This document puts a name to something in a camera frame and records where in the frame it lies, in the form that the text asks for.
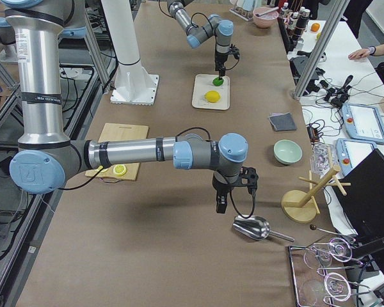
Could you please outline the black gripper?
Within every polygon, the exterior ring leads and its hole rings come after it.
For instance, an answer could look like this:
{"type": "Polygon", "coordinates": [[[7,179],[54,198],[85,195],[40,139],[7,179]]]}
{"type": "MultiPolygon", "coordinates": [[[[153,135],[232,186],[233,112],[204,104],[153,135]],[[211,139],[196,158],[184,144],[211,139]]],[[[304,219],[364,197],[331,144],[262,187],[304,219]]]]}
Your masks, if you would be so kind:
{"type": "Polygon", "coordinates": [[[224,214],[227,210],[227,195],[231,191],[231,186],[218,171],[213,173],[212,186],[216,190],[216,213],[224,214]]]}
{"type": "Polygon", "coordinates": [[[215,61],[215,71],[218,73],[219,78],[223,78],[225,76],[226,67],[225,62],[228,60],[228,53],[222,53],[215,51],[214,61],[215,61]]]}

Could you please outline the person hand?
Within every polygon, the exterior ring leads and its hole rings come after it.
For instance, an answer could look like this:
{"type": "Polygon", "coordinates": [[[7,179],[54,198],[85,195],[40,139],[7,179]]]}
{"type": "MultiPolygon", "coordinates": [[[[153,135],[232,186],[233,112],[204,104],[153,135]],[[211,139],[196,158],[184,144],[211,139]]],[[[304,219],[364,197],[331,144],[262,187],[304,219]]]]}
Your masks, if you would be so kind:
{"type": "Polygon", "coordinates": [[[360,59],[367,58],[370,55],[371,55],[370,48],[363,48],[363,49],[359,49],[359,50],[349,54],[348,55],[348,59],[350,59],[350,60],[360,60],[360,59]]]}

